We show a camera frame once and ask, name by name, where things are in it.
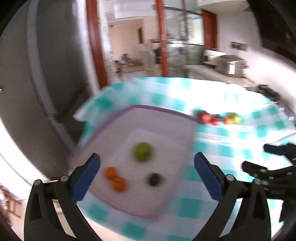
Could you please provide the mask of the large green apple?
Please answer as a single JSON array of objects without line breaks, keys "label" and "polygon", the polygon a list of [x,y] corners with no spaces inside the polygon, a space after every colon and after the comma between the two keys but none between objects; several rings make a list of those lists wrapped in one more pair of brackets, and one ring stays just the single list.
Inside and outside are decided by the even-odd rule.
[{"label": "large green apple", "polygon": [[241,116],[239,114],[237,114],[237,113],[230,113],[228,117],[232,120],[232,122],[235,125],[240,124],[241,121],[242,121]]}]

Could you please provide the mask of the orange tangerine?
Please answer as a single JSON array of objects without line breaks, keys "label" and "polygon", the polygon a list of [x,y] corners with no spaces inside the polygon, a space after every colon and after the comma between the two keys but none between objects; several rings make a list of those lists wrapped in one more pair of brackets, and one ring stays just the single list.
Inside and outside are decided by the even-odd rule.
[{"label": "orange tangerine", "polygon": [[111,180],[112,188],[117,192],[124,192],[127,189],[127,182],[125,178],[116,176]]},{"label": "orange tangerine", "polygon": [[227,117],[227,118],[225,118],[224,123],[226,125],[233,125],[234,124],[234,119]]},{"label": "orange tangerine", "polygon": [[117,177],[117,170],[114,167],[106,167],[104,169],[104,177],[107,180],[113,180]]}]

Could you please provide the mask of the small red tomato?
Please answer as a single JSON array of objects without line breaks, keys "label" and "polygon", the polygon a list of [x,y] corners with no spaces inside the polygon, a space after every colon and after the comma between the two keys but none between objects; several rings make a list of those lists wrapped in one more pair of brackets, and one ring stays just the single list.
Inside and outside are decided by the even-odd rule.
[{"label": "small red tomato", "polygon": [[214,126],[219,125],[220,123],[220,118],[211,118],[211,124]]}]

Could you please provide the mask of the dark red pomegranate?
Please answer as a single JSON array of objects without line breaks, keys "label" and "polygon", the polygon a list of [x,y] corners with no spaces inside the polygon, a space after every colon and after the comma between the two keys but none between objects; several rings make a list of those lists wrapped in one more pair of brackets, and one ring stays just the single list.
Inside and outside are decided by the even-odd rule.
[{"label": "dark red pomegranate", "polygon": [[209,114],[208,112],[203,111],[203,110],[198,111],[197,119],[198,119],[198,123],[203,124],[203,125],[207,125],[212,122],[211,114]]}]

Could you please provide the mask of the dark passion fruit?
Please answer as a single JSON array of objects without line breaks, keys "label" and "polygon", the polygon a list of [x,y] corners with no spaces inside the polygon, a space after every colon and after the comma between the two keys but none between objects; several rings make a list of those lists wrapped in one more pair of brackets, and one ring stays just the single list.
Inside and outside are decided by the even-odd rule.
[{"label": "dark passion fruit", "polygon": [[159,173],[150,173],[148,178],[148,184],[152,187],[160,186],[163,182],[163,177]]}]

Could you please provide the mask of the teal checkered tablecloth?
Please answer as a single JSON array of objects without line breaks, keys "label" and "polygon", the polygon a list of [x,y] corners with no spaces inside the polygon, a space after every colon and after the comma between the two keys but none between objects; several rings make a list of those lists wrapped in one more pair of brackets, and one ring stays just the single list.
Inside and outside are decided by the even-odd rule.
[{"label": "teal checkered tablecloth", "polygon": [[107,87],[86,101],[74,114],[84,123],[80,144],[85,144],[104,120],[133,104],[172,109],[185,114],[196,110],[225,115],[238,113],[238,125],[195,126],[191,152],[178,191],[165,211],[154,221],[130,217],[88,196],[80,203],[87,217],[133,240],[191,240],[215,210],[217,202],[208,194],[193,166],[202,152],[224,174],[241,181],[252,177],[241,170],[243,161],[279,169],[290,165],[284,157],[263,150],[266,143],[295,142],[295,127],[267,97],[236,84],[210,80],[138,77]]}]

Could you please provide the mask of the steel kitchen appliance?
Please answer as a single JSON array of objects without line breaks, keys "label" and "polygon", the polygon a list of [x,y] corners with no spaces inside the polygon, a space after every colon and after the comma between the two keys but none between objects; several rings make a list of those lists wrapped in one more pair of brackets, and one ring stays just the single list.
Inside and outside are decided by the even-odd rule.
[{"label": "steel kitchen appliance", "polygon": [[226,76],[243,78],[247,68],[247,61],[237,55],[222,55],[216,59],[216,70]]}]

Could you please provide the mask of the white box purple rim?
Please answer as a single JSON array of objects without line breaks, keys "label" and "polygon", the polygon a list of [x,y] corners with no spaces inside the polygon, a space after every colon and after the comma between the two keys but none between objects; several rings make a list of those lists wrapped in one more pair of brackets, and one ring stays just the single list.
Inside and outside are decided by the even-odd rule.
[{"label": "white box purple rim", "polygon": [[193,140],[193,117],[133,105],[99,127],[69,159],[69,167],[100,156],[90,193],[131,216],[151,219],[171,199]]}]

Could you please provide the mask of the grey refrigerator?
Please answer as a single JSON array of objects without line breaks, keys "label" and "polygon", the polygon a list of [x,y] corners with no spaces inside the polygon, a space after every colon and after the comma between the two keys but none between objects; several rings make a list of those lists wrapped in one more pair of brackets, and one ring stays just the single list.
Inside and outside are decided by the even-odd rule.
[{"label": "grey refrigerator", "polygon": [[47,178],[69,171],[74,113],[98,89],[86,1],[1,1],[1,119]]}]

